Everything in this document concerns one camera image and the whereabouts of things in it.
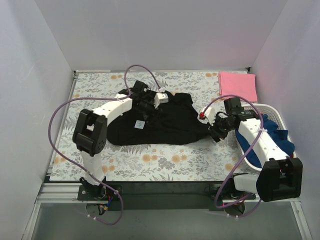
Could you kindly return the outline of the black t shirt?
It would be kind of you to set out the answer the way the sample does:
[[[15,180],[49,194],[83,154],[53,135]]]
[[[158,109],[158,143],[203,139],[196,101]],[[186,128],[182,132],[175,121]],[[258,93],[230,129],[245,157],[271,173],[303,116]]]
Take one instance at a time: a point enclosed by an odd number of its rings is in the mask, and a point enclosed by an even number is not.
[[[186,145],[211,135],[209,127],[198,120],[189,93],[168,95],[154,114],[146,116],[132,108],[107,127],[107,140],[117,146],[141,144]]]

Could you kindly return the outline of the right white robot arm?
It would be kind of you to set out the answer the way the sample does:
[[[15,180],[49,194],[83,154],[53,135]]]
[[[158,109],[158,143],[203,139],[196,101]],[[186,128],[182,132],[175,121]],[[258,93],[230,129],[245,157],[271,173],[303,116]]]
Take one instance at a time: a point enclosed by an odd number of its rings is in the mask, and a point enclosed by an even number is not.
[[[202,109],[199,117],[208,121],[208,129],[215,142],[236,130],[249,143],[249,148],[240,158],[242,162],[250,151],[254,151],[261,169],[256,175],[230,172],[223,184],[227,195],[237,199],[243,193],[255,194],[264,202],[298,198],[301,194],[303,163],[290,157],[274,142],[264,127],[263,116],[257,106],[248,102],[242,106],[243,97],[228,95],[224,100],[223,116],[214,113],[211,106]]]

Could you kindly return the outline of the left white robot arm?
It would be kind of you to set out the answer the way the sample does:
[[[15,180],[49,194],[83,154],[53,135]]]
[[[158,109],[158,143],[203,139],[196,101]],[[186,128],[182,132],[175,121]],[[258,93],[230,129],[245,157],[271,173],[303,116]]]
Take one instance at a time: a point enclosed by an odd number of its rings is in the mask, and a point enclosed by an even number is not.
[[[160,104],[168,101],[166,93],[152,91],[145,83],[137,80],[133,87],[119,91],[115,100],[93,110],[80,111],[72,141],[80,151],[86,169],[80,183],[92,198],[101,200],[107,194],[106,187],[101,184],[106,182],[101,152],[107,143],[109,124],[130,110],[138,110],[150,117],[157,112]]]

